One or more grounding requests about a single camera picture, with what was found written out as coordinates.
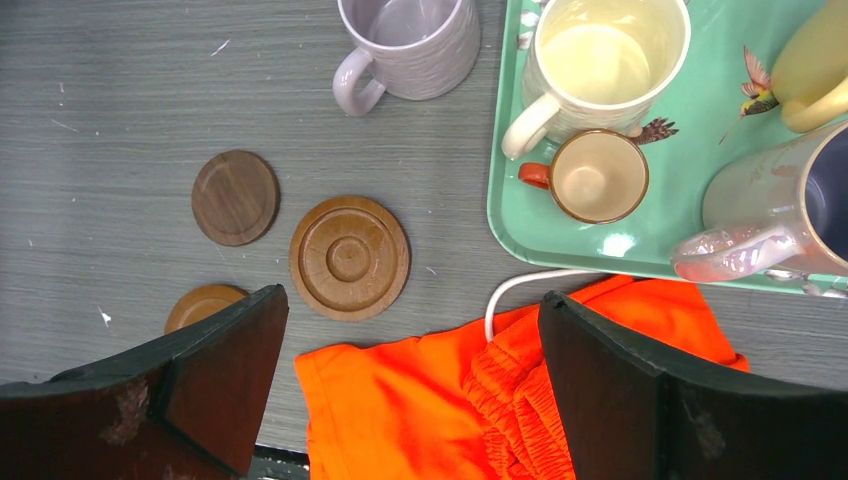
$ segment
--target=mint green tray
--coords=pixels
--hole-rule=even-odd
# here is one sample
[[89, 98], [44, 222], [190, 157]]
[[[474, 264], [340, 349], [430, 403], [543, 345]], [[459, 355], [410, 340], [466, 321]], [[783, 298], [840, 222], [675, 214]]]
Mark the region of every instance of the mint green tray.
[[[515, 161], [501, 151], [504, 132], [524, 107], [526, 47], [537, 18], [533, 13], [540, 14], [542, 7], [532, 0], [508, 0], [489, 172], [488, 217], [495, 237], [512, 255], [536, 265], [677, 278], [669, 253], [703, 230], [701, 200], [713, 176], [733, 160], [795, 136], [781, 124], [778, 108], [744, 119], [719, 145], [747, 100], [740, 89], [748, 81], [743, 46], [770, 70], [795, 30], [822, 4], [824, 0], [691, 0], [692, 43], [686, 63], [646, 118], [646, 123], [666, 118], [679, 131], [642, 147], [651, 181], [639, 208], [616, 223], [585, 225], [562, 213], [549, 193], [517, 178], [524, 162], [550, 163], [556, 144], [544, 140]], [[829, 287], [839, 279], [811, 280]], [[762, 274], [727, 285], [801, 292], [800, 283], [779, 283]]]

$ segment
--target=orange shorts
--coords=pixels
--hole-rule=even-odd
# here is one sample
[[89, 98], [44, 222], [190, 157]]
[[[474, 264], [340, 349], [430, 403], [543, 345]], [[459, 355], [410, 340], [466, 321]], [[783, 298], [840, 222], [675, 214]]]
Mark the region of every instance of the orange shorts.
[[[616, 276], [572, 295], [607, 318], [747, 371], [693, 284]], [[574, 478], [537, 305], [455, 330], [295, 359], [314, 480]]]

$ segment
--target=gray wooden table surface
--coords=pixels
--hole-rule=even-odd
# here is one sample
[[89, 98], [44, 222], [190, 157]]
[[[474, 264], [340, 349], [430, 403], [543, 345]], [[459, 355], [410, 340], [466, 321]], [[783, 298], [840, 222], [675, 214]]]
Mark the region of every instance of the gray wooden table surface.
[[[537, 268], [506, 253], [486, 221], [504, 3], [478, 5], [483, 46], [465, 83], [348, 118], [330, 88], [351, 48], [332, 0], [0, 0], [0, 382], [44, 380], [155, 338], [199, 285], [279, 282], [291, 314], [259, 441], [303, 450], [295, 355], [481, 316], [501, 281]], [[234, 148], [270, 162], [283, 203], [260, 241], [216, 247], [190, 191], [209, 158]], [[383, 203], [412, 247], [401, 297], [359, 324], [312, 312], [287, 268], [299, 219], [341, 194]], [[589, 280], [520, 288], [503, 308]], [[756, 372], [848, 388], [839, 300], [703, 292]]]

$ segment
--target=white cord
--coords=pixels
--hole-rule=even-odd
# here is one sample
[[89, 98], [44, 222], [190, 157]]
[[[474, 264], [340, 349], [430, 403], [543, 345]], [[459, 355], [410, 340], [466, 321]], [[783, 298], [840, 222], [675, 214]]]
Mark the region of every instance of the white cord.
[[510, 288], [516, 285], [521, 285], [522, 283], [534, 282], [536, 280], [546, 280], [548, 278], [557, 277], [569, 277], [571, 275], [588, 275], [591, 273], [597, 274], [600, 272], [592, 270], [571, 269], [548, 270], [546, 272], [536, 272], [528, 273], [527, 275], [519, 275], [517, 277], [513, 277], [505, 281], [495, 290], [495, 293], [493, 293], [492, 297], [489, 298], [489, 304], [486, 305], [486, 317], [483, 323], [483, 326], [486, 329], [486, 341], [491, 342], [492, 339], [495, 338], [495, 307], [498, 305], [498, 300], [500, 300], [501, 296], [503, 296], [503, 294], [506, 293], [506, 291]]

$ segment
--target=hummingbird print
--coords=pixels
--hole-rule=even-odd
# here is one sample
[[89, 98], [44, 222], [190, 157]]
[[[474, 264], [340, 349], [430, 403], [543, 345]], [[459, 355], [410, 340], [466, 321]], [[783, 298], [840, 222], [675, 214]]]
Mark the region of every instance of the hummingbird print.
[[636, 145], [647, 145], [665, 140], [676, 134], [678, 129], [672, 127], [674, 127], [674, 122], [669, 122], [667, 118], [659, 117], [651, 120], [644, 127], [637, 127], [635, 131], [630, 132], [627, 136]]
[[748, 115], [768, 112], [780, 103], [771, 91], [771, 77], [768, 72], [766, 72], [766, 69], [763, 68], [763, 64], [760, 63], [757, 57], [755, 57], [750, 50], [748, 50], [748, 47], [744, 48], [745, 68], [748, 70], [748, 77], [751, 81], [742, 84], [742, 92], [747, 95], [750, 100], [746, 100], [742, 103], [742, 107], [739, 109], [739, 118], [737, 118], [736, 122], [730, 126], [727, 133], [721, 137], [721, 140], [718, 142], [719, 145], [724, 142], [724, 139], [726, 139], [736, 125], [739, 124], [740, 120]]
[[530, 9], [521, 11], [521, 24], [525, 27], [530, 27], [532, 30], [518, 35], [518, 50], [527, 50], [530, 48], [530, 43], [533, 41], [533, 34], [536, 32], [536, 27], [539, 26], [541, 12], [545, 11], [545, 7], [548, 6], [550, 0], [532, 0], [532, 2], [539, 5], [539, 13]]

